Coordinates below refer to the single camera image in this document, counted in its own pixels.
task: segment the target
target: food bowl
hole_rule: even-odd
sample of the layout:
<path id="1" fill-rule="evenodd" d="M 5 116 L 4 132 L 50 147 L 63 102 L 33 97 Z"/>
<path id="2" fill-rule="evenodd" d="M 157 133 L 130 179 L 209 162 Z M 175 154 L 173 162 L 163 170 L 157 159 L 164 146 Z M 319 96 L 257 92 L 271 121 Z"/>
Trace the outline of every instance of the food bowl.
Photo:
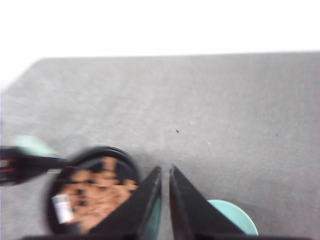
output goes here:
<path id="1" fill-rule="evenodd" d="M 46 219 L 50 230 L 54 234 L 81 234 L 76 223 L 60 223 L 53 203 L 53 197 L 59 194 L 65 184 L 71 183 L 71 176 L 78 170 L 90 170 L 98 173 L 103 169 L 103 157 L 117 159 L 115 173 L 119 184 L 122 185 L 125 179 L 134 180 L 139 186 L 141 182 L 140 172 L 135 161 L 126 152 L 110 146 L 89 148 L 78 156 L 74 157 L 58 176 L 53 180 L 46 199 Z"/>

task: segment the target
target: white label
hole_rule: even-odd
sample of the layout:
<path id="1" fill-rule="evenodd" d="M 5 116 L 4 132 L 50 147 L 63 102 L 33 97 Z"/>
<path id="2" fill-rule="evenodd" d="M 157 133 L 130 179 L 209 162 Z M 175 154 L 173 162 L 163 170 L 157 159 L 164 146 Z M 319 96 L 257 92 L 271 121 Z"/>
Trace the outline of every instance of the white label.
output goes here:
<path id="1" fill-rule="evenodd" d="M 74 214 L 67 194 L 58 194 L 53 196 L 52 202 L 59 224 L 69 222 L 74 219 Z"/>

